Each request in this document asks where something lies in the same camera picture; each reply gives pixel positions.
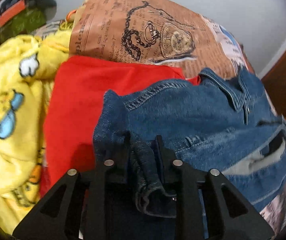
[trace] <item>yellow clothing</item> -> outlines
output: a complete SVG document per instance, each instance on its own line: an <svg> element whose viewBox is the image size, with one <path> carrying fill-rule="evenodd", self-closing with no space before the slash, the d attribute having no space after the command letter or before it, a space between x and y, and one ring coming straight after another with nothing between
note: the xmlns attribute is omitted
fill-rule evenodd
<svg viewBox="0 0 286 240"><path fill-rule="evenodd" d="M0 226L10 234L39 199L42 125L70 36L19 35L0 46Z"/></svg>

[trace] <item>denim shirt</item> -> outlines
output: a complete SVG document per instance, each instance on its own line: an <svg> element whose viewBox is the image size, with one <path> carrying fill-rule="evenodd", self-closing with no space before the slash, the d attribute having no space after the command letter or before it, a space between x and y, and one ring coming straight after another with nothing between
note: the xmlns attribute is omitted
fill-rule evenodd
<svg viewBox="0 0 286 240"><path fill-rule="evenodd" d="M107 91L93 135L96 157L107 158L107 150L123 143L120 131L129 131L137 208L173 217L173 203L159 200L173 192L165 192L153 163L154 138L162 135L178 159L203 171L220 170L260 211L286 182L286 121L272 113L263 84L246 69L229 81L209 68L199 75L198 86L172 79L126 96ZM282 143L272 151L278 135Z"/></svg>

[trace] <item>round metal pin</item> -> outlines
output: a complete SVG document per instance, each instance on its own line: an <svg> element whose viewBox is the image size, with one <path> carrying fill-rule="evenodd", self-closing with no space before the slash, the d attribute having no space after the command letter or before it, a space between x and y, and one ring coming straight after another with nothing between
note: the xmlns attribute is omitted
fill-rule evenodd
<svg viewBox="0 0 286 240"><path fill-rule="evenodd" d="M183 162L181 160L174 160L173 165L174 166L182 166Z"/></svg>
<svg viewBox="0 0 286 240"><path fill-rule="evenodd" d="M113 160L106 160L106 161L104 161L104 165L105 166L112 166L113 164L114 164Z"/></svg>
<svg viewBox="0 0 286 240"><path fill-rule="evenodd" d="M210 170L210 173L211 173L213 176L219 176L219 175L220 175L220 172L219 172L219 170L217 170L217 169L212 169L212 170Z"/></svg>
<svg viewBox="0 0 286 240"><path fill-rule="evenodd" d="M67 171L67 174L70 176L74 176L75 174L77 174L77 170L76 169L70 169Z"/></svg>

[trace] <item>red shirt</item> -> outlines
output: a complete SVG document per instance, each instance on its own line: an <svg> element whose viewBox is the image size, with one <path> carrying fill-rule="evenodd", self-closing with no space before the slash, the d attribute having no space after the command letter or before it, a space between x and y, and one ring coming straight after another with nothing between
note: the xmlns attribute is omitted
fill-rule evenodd
<svg viewBox="0 0 286 240"><path fill-rule="evenodd" d="M185 79L180 68L116 63L73 56L55 77L44 123L46 159L54 185L69 169L95 167L93 132L103 107L104 93L112 89L127 95L164 79ZM199 77L190 80L199 83Z"/></svg>

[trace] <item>watch face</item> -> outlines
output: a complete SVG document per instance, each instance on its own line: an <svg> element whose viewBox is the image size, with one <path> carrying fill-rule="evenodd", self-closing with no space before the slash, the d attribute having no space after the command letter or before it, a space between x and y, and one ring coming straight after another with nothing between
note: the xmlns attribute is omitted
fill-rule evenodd
<svg viewBox="0 0 286 240"><path fill-rule="evenodd" d="M165 23L161 30L160 46L165 58L189 54L195 49L192 35L171 23Z"/></svg>

